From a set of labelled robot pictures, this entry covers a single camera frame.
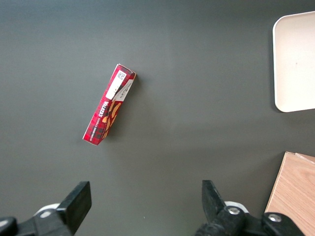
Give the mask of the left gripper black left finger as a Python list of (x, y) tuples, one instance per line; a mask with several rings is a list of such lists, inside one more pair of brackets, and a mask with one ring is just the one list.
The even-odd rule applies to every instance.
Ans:
[(40, 208), (30, 219), (19, 223), (15, 217), (0, 219), (2, 236), (73, 236), (92, 206), (89, 181), (81, 181), (61, 201)]

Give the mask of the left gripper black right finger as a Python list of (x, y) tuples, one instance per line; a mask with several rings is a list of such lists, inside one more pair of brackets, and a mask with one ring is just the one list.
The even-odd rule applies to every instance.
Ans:
[(286, 215), (250, 215), (240, 203), (225, 202), (211, 180), (202, 181), (202, 206), (207, 219), (197, 236), (302, 236), (300, 228)]

